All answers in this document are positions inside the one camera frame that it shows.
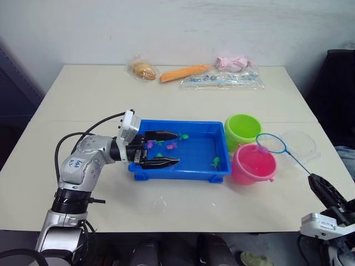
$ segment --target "black cable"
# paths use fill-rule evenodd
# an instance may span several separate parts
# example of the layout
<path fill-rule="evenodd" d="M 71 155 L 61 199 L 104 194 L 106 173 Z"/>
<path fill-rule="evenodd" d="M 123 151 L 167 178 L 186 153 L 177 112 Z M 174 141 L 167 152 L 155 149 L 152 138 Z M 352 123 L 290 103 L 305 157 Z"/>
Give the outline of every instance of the black cable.
<path fill-rule="evenodd" d="M 17 256 L 17 255 L 29 256 L 33 258 L 38 263 L 39 266 L 48 266 L 48 263 L 42 254 L 40 254 L 36 250 L 27 249 L 27 248 L 11 249 L 8 251 L 1 252 L 0 259 L 11 257 L 11 256 Z"/>
<path fill-rule="evenodd" d="M 305 254 L 303 253 L 303 250 L 302 250 L 302 248 L 301 248 L 300 242 L 301 242 L 301 238 L 302 238 L 302 237 L 303 237 L 303 235 L 300 234 L 300 236 L 298 237 L 298 240 L 297 240 L 298 250 L 300 251 L 300 254 L 301 254 L 302 258 L 305 260 L 306 265 L 307 265 L 307 266 L 310 266 L 310 262 L 309 262 L 308 259 L 306 258 Z"/>
<path fill-rule="evenodd" d="M 86 226 L 86 224 L 83 224 L 83 228 L 84 228 L 84 234 L 85 234 L 85 237 L 86 237 L 86 240 L 85 240 L 85 253 L 83 255 L 83 265 L 85 265 L 85 261 L 86 261 L 86 258 L 87 258 L 87 255 L 88 255 L 88 252 L 89 252 L 89 231 L 88 231 L 88 227 Z"/>
<path fill-rule="evenodd" d="M 100 120 L 100 121 L 97 122 L 95 125 L 91 126 L 87 131 L 85 131 L 85 133 L 87 134 L 87 133 L 89 133 L 90 131 L 92 131 L 92 129 L 94 129 L 95 127 L 101 125 L 103 122 L 106 122 L 106 121 L 108 121 L 108 120 L 110 120 L 110 119 L 112 119 L 112 118 L 115 118 L 115 117 L 123 116 L 125 113 L 126 113 L 126 112 L 120 112 L 119 114 L 106 117 L 105 119 Z M 75 152 L 75 150 L 77 149 L 77 145 L 79 144 L 79 142 L 81 142 L 81 141 L 83 140 L 83 138 L 84 138 L 84 135 L 81 136 L 81 137 L 78 139 L 77 143 L 75 143 L 75 145 L 74 145 L 74 148 L 73 148 L 71 154 L 73 154 L 73 153 Z"/>
<path fill-rule="evenodd" d="M 66 140 L 69 137 L 75 136 L 75 135 L 93 135 L 91 133 L 87 133 L 87 132 L 75 132 L 75 133 L 71 133 L 68 134 L 67 136 L 62 137 L 61 140 L 59 140 L 56 148 L 55 148 L 55 152 L 54 152 L 54 166 L 55 166 L 55 175 L 57 176 L 57 182 L 59 182 L 59 163 L 58 163 L 58 154 L 59 154 L 59 148 L 61 146 L 61 144 L 63 143 L 64 140 Z"/>
<path fill-rule="evenodd" d="M 91 223 L 89 223 L 88 220 L 85 221 L 85 223 L 88 225 L 88 227 L 91 230 L 92 236 L 94 238 L 94 250 L 93 250 L 93 259 L 96 258 L 97 256 L 97 252 L 98 252 L 98 236 L 96 234 L 96 231 L 94 229 L 94 227 L 91 225 Z"/>

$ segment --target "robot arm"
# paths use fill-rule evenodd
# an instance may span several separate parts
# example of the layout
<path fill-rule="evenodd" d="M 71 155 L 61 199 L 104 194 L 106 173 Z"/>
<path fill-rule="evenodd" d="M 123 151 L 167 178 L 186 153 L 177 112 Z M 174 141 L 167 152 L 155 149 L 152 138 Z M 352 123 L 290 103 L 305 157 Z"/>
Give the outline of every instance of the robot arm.
<path fill-rule="evenodd" d="M 346 199 L 323 177 L 308 177 L 312 191 L 327 208 L 302 218 L 301 234 L 323 240 L 355 232 L 355 199 Z"/>
<path fill-rule="evenodd" d="M 81 227 L 85 225 L 88 215 L 88 204 L 105 203 L 104 200 L 91 197 L 104 165 L 123 161 L 150 169 L 179 162 L 179 159 L 169 157 L 148 159 L 145 149 L 148 140 L 171 140 L 177 138 L 177 134 L 162 130 L 138 135 L 140 118 L 132 111 L 127 111 L 121 121 L 117 137 L 86 136 L 75 152 L 64 160 L 55 199 L 47 212 L 35 247 L 37 251 L 48 253 L 50 250 L 66 250 L 74 253 L 78 249 Z"/>

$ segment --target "pink toy fish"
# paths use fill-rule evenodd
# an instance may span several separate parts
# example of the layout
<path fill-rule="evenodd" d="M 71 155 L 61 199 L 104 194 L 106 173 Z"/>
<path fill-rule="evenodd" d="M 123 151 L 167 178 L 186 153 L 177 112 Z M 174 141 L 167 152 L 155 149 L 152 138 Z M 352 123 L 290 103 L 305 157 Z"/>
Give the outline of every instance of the pink toy fish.
<path fill-rule="evenodd" d="M 151 149 L 153 148 L 153 140 L 148 140 L 147 148 Z"/>
<path fill-rule="evenodd" d="M 177 147 L 178 147 L 178 145 L 176 144 L 176 142 L 173 142 L 172 144 L 166 146 L 166 148 L 168 150 L 173 150 L 173 149 L 175 149 Z"/>

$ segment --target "floor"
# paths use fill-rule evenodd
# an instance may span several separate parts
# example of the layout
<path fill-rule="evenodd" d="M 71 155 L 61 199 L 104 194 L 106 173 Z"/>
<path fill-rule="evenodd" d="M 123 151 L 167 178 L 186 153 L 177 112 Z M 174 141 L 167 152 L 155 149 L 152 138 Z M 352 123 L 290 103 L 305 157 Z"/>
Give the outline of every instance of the floor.
<path fill-rule="evenodd" d="M 0 231 L 0 252 L 13 248 L 33 248 L 38 232 Z M 164 233 L 98 233 L 100 253 L 109 250 L 114 257 L 119 258 L 119 266 L 126 265 L 135 246 L 146 238 L 157 240 L 164 238 Z M 195 246 L 197 233 L 179 233 L 191 245 Z M 275 264 L 287 266 L 303 266 L 306 262 L 297 248 L 298 232 L 283 233 L 219 233 L 233 254 L 240 251 L 255 252 L 268 256 Z M 310 265 L 321 265 L 319 242 L 314 238 L 302 237 L 301 248 L 310 261 Z M 27 265 L 31 262 L 26 257 L 12 257 L 0 260 L 0 265 Z"/>

